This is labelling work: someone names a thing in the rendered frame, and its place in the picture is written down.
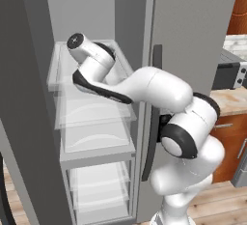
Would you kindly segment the clear fridge drawer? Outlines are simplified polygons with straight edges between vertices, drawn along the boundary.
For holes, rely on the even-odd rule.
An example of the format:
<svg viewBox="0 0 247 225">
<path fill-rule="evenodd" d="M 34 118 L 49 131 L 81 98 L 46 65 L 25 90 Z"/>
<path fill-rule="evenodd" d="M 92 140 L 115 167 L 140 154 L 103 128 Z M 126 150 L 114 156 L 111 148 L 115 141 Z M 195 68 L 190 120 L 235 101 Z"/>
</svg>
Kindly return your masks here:
<svg viewBox="0 0 247 225">
<path fill-rule="evenodd" d="M 136 120 L 131 104 L 83 93 L 74 86 L 62 87 L 55 100 L 56 129 Z"/>
<path fill-rule="evenodd" d="M 131 161 L 69 170 L 76 225 L 95 225 L 129 217 Z"/>
<path fill-rule="evenodd" d="M 124 122 L 67 127 L 61 143 L 62 162 L 135 152 Z"/>
</svg>

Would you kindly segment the clear glass fridge shelf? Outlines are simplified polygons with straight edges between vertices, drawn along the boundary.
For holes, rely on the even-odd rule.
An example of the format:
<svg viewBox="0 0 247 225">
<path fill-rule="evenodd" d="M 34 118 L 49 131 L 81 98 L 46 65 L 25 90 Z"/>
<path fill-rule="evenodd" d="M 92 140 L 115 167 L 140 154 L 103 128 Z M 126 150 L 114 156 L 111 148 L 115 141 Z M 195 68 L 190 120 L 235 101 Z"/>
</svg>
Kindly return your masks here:
<svg viewBox="0 0 247 225">
<path fill-rule="evenodd" d="M 131 74 L 133 69 L 124 54 L 116 45 L 116 63 L 103 79 L 105 84 L 116 85 Z M 49 91 L 58 91 L 61 84 L 72 84 L 72 74 L 77 70 L 78 63 L 70 56 L 65 42 L 56 42 L 47 76 Z"/>
</svg>

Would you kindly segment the grey fridge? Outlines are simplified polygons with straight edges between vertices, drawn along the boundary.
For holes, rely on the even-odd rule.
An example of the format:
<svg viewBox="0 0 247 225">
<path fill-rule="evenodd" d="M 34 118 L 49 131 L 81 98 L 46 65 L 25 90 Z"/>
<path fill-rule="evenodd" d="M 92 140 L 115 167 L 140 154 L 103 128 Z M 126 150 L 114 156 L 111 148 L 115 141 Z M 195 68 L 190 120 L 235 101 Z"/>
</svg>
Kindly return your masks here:
<svg viewBox="0 0 247 225">
<path fill-rule="evenodd" d="M 31 28 L 35 34 L 35 45 L 38 50 L 48 51 L 49 55 L 45 61 L 49 67 L 55 43 L 67 43 L 69 37 L 74 33 L 81 33 L 92 42 L 101 42 L 112 46 L 114 52 L 118 45 L 133 72 L 150 63 L 153 0 L 25 0 L 25 2 Z M 60 152 L 64 128 L 55 128 L 55 98 L 61 88 L 65 86 L 74 85 L 73 83 L 71 85 L 61 84 L 58 91 L 49 91 L 47 86 L 46 92 L 51 95 L 54 106 L 51 126 L 55 134 L 55 145 L 72 225 L 76 225 L 76 220 L 69 189 L 69 170 L 128 160 L 131 161 L 132 182 L 129 217 L 95 225 L 133 225 L 137 221 L 142 148 L 145 143 L 145 117 L 148 105 L 144 102 L 131 103 L 136 120 L 121 121 L 128 127 L 135 148 L 134 153 L 62 162 Z"/>
</svg>

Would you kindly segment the brown wooden base cupboards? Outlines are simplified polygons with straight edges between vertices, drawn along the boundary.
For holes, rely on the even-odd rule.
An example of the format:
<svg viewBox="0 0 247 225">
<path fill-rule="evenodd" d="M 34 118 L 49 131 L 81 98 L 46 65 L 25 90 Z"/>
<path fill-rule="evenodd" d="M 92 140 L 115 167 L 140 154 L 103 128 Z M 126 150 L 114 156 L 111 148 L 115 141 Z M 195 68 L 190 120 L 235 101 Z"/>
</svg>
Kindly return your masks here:
<svg viewBox="0 0 247 225">
<path fill-rule="evenodd" d="M 247 114 L 220 117 L 210 133 L 224 146 L 225 157 L 213 173 L 213 182 L 230 181 L 247 147 Z"/>
</svg>

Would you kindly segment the grey dishwasher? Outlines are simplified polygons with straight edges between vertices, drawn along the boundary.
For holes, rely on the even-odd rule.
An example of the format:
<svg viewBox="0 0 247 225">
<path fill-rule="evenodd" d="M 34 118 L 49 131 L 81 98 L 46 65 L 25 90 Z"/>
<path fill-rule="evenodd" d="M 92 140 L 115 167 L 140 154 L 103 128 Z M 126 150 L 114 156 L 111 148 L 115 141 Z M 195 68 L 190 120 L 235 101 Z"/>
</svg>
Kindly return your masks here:
<svg viewBox="0 0 247 225">
<path fill-rule="evenodd" d="M 247 158 L 243 161 L 241 167 L 233 177 L 232 184 L 234 187 L 247 186 Z"/>
</svg>

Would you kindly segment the brown wooden wall cupboard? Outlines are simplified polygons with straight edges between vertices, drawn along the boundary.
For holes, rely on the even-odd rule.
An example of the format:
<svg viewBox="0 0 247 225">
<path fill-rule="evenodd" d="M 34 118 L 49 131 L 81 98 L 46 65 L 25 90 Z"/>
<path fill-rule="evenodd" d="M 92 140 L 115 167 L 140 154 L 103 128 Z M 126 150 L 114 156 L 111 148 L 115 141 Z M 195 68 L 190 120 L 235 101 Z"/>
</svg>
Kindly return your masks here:
<svg viewBox="0 0 247 225">
<path fill-rule="evenodd" d="M 247 34 L 247 0 L 235 0 L 227 34 Z"/>
</svg>

